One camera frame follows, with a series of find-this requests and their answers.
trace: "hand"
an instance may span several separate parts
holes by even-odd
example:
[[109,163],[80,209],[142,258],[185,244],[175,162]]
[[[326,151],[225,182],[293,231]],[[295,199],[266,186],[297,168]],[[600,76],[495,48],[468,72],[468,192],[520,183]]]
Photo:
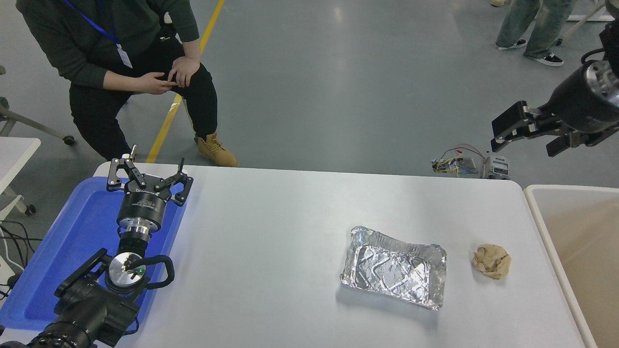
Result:
[[176,74],[176,83],[178,87],[189,87],[191,82],[191,76],[196,73],[200,68],[200,61],[198,59],[189,58],[183,56],[174,60],[172,63],[172,69],[168,74],[168,81],[172,81],[172,77]]
[[164,94],[176,86],[176,82],[159,80],[158,77],[164,76],[164,72],[149,72],[137,78],[137,92],[148,94]]

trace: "jeans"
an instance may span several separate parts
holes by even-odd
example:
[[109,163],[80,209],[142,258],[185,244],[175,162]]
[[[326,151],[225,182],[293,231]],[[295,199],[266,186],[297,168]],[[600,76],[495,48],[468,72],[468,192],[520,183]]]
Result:
[[[120,64],[104,66],[117,74],[140,77],[148,72],[164,72],[167,79],[172,62],[184,56],[183,46],[171,36],[166,40],[156,38],[143,54],[131,59],[133,69]],[[217,94],[210,73],[200,64],[191,77],[189,87],[173,87],[187,103],[189,118],[196,136],[206,139],[217,129]],[[73,123],[88,144],[106,160],[121,158],[130,152],[123,130],[116,115],[132,92],[105,90],[71,84],[69,102]]]
[[515,45],[537,14],[524,55],[536,59],[550,55],[575,3],[574,0],[514,0],[496,44],[500,47]]

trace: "id badge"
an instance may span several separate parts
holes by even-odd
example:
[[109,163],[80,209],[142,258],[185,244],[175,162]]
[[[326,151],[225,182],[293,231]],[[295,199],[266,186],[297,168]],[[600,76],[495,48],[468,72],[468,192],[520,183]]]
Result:
[[118,54],[120,54],[120,59],[123,60],[123,64],[133,68],[133,66],[131,65],[131,61],[129,60],[129,56],[127,55],[127,53],[123,50],[123,48],[120,46],[120,44],[116,44],[116,49],[118,50]]

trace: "robotic arm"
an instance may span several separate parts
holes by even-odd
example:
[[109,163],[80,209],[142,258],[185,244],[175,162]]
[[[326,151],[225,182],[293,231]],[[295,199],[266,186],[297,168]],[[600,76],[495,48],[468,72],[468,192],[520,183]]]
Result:
[[[510,142],[543,135],[557,138],[546,145],[554,157],[569,147],[595,146],[619,131],[619,22],[600,34],[604,48],[583,56],[583,65],[563,81],[539,108],[527,102],[512,105],[492,121],[492,151]],[[605,51],[601,61],[584,61]]]
[[[129,181],[122,184],[116,172],[123,169]],[[165,255],[145,257],[148,243],[162,224],[168,202],[182,206],[193,179],[182,172],[183,161],[173,176],[163,179],[142,174],[129,159],[114,159],[110,165],[107,190],[123,190],[124,198],[116,222],[120,241],[115,256],[102,248],[73,272],[55,291],[59,298],[57,319],[30,343],[5,342],[0,348],[91,348],[95,341],[114,347],[118,340],[135,333],[140,306],[135,303],[144,290],[167,286],[174,279],[172,260]],[[182,184],[172,196],[170,188]],[[146,266],[163,263],[167,278],[150,282]],[[105,277],[107,287],[98,279]],[[136,322],[136,330],[127,331]]]

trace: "green sweatshirt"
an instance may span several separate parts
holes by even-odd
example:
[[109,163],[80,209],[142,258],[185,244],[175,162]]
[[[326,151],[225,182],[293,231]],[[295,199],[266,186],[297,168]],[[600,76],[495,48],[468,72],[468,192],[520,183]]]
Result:
[[[189,0],[71,0],[73,6],[108,33],[113,23],[129,58],[143,53],[160,30],[159,16],[149,6],[170,13],[182,42],[198,39],[196,20]],[[64,0],[17,0],[30,32],[37,39],[58,74],[71,82],[103,88],[107,69],[122,64],[116,44],[93,28]]]

